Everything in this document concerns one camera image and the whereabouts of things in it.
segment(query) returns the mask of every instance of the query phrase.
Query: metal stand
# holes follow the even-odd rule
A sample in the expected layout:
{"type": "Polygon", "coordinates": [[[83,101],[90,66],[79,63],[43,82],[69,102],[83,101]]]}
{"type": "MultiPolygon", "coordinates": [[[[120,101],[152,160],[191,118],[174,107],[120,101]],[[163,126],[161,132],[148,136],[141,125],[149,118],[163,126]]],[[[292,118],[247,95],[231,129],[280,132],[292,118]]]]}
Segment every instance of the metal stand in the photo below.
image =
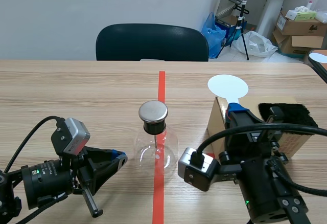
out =
{"type": "MultiPolygon", "coordinates": [[[[231,37],[232,37],[232,40],[231,40],[231,42],[230,42],[230,45],[229,45],[229,47],[231,47],[231,44],[232,44],[232,42],[234,41],[234,38],[235,38],[235,35],[236,35],[236,31],[237,30],[241,30],[241,35],[242,35],[242,38],[243,38],[243,44],[244,44],[244,49],[245,49],[245,53],[246,53],[246,57],[247,57],[247,60],[250,60],[250,58],[249,58],[249,55],[248,55],[248,53],[247,53],[247,48],[246,48],[246,44],[245,44],[245,39],[244,39],[244,12],[245,11],[247,11],[246,9],[245,9],[245,5],[246,5],[246,3],[247,3],[247,0],[242,0],[241,1],[241,9],[240,9],[240,16],[239,16],[239,18],[238,18],[238,21],[237,21],[237,24],[236,24],[236,27],[235,27],[235,30],[234,30],[234,32],[231,34],[231,37]]],[[[236,3],[236,5],[235,5],[235,9],[238,9],[239,8],[239,6],[238,6],[238,3],[236,3]]],[[[224,49],[224,47],[226,46],[226,44],[224,44],[224,46],[221,48],[221,50],[220,50],[220,52],[219,52],[219,54],[217,55],[217,57],[216,58],[218,58],[218,56],[220,55],[220,53],[222,52],[222,50],[224,49]]]]}

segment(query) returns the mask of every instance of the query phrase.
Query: sink pedestal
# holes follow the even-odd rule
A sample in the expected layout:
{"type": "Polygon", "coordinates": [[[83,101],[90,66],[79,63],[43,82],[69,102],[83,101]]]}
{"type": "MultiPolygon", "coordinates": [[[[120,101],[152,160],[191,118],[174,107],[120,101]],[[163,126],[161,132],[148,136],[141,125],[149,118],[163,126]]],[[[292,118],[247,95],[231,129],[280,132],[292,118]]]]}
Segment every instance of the sink pedestal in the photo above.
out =
{"type": "Polygon", "coordinates": [[[284,0],[267,0],[256,31],[269,38],[277,22],[284,0]]]}

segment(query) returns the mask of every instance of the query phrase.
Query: screw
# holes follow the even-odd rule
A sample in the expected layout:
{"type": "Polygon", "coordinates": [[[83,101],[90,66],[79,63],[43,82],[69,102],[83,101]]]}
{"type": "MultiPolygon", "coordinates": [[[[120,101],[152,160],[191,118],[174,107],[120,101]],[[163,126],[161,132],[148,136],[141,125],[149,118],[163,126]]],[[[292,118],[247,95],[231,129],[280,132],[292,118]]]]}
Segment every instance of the screw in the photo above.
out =
{"type": "Polygon", "coordinates": [[[294,202],[295,202],[295,204],[297,204],[297,205],[301,204],[300,200],[298,200],[297,198],[294,199],[294,202]]]}
{"type": "Polygon", "coordinates": [[[296,208],[295,206],[292,207],[292,210],[294,213],[298,213],[298,208],[296,208]]]}
{"type": "Polygon", "coordinates": [[[283,200],[282,200],[282,203],[283,203],[283,205],[285,205],[285,206],[288,206],[288,205],[289,205],[289,203],[288,203],[288,201],[287,201],[286,199],[283,199],[283,200]]]}

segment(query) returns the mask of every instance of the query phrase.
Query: white paper circle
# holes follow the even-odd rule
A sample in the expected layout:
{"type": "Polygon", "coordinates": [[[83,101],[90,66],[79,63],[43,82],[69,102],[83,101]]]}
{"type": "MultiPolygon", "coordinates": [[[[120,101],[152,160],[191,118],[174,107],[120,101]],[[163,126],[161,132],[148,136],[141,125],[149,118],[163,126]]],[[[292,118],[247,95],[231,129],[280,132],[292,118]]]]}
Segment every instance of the white paper circle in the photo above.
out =
{"type": "Polygon", "coordinates": [[[324,56],[323,54],[311,53],[309,54],[309,57],[319,63],[327,63],[327,56],[324,56]]]}
{"type": "Polygon", "coordinates": [[[249,92],[249,86],[244,80],[232,75],[217,75],[211,77],[208,88],[214,95],[225,98],[228,103],[238,103],[249,92]]]}

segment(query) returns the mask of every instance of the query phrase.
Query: red tape line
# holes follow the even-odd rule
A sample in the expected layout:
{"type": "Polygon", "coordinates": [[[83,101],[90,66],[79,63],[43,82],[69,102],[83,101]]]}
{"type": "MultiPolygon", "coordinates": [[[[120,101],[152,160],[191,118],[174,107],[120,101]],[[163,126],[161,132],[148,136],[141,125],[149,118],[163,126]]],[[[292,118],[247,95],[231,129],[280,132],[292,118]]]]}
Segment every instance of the red tape line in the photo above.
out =
{"type": "MultiPolygon", "coordinates": [[[[159,72],[158,101],[164,103],[166,95],[166,73],[159,72]]],[[[165,144],[164,134],[158,135],[158,149],[154,163],[152,224],[164,224],[165,215],[165,144]]]]}

